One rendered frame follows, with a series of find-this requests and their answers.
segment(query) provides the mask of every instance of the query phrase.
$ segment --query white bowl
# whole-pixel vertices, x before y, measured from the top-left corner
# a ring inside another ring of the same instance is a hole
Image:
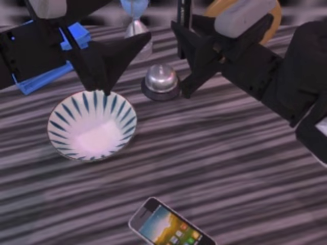
[[[136,125],[135,109],[121,95],[82,91],[52,111],[48,136],[53,147],[68,159],[99,161],[126,146]]]

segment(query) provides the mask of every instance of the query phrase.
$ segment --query wooden table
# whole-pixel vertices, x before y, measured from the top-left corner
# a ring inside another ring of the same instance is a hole
[[[89,29],[104,42],[125,30]],[[220,75],[190,100],[148,100],[140,81],[150,65],[189,73],[172,32],[152,32],[152,57],[114,88],[135,105],[137,136],[106,161],[68,161],[48,142],[51,110],[83,89],[74,73],[29,96],[0,91],[0,244],[144,244],[127,221],[155,196],[221,245],[325,245],[326,169],[287,122]],[[280,28],[268,46],[283,54],[293,32]]]

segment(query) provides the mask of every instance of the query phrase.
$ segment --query hourglass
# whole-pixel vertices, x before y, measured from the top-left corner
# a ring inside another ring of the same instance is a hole
[[[128,25],[125,38],[148,32],[148,28],[141,22],[140,18],[149,5],[149,0],[120,0],[125,12],[132,18]],[[146,59],[152,54],[152,40],[141,50],[136,59]]]

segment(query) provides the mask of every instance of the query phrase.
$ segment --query blue box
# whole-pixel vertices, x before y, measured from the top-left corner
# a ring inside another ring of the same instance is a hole
[[[79,23],[75,23],[69,27],[69,30],[77,41],[77,43],[79,44],[80,48],[88,47],[88,42],[91,41],[91,34],[87,29],[85,29]],[[72,48],[71,45],[69,44],[63,32],[61,30],[60,32],[64,38],[64,41],[61,43],[61,48],[63,50],[70,50]],[[23,94],[28,95],[36,91],[37,89],[49,84],[50,82],[58,79],[59,77],[71,72],[72,70],[74,70],[73,66],[69,61],[67,61],[67,63],[62,67],[50,70],[46,73],[27,79],[20,83],[17,82],[14,74],[13,79],[17,87],[23,92]]]

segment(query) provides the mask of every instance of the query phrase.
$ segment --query black pen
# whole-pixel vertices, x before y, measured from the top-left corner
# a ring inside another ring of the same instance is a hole
[[[192,0],[178,0],[177,23],[190,29],[192,25]],[[177,44],[177,55],[180,59],[185,59],[185,54],[180,43]]]

